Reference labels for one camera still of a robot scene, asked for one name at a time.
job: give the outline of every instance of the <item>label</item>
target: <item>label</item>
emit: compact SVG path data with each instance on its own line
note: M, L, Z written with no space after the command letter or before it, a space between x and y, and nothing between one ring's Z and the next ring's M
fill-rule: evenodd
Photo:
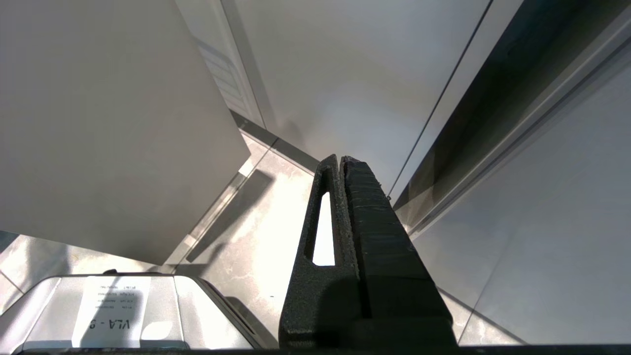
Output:
M73 347L140 347L150 284L147 276L87 277Z

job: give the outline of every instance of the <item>marble floor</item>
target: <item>marble floor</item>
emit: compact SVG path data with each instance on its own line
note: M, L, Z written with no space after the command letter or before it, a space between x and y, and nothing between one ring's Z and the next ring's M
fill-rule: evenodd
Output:
M250 158L164 265L20 235L0 253L0 313L52 275L100 274L112 268L194 275L215 285L263 334L268 347L278 346L278 321L309 198L312 164L293 160L280 140L245 132L243 136ZM461 345L519 344L443 296Z

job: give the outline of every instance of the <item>open cabinet door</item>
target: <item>open cabinet door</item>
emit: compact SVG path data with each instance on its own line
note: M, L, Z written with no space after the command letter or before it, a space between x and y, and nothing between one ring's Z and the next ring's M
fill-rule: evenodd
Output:
M174 2L0 4L0 229L162 264L248 154Z

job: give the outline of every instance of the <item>white wall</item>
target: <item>white wall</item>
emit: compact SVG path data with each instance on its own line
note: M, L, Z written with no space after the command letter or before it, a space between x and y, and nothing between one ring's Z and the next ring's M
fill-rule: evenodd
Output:
M221 0L175 0L228 107L265 127Z
M365 160L387 193L488 0L224 0L262 118L317 159Z

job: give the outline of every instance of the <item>silver device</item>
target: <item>silver device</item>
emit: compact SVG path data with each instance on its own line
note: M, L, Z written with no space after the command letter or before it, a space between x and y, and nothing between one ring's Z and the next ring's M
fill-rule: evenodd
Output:
M257 349L261 340L210 283L157 273L40 281L0 316L0 354L30 349Z

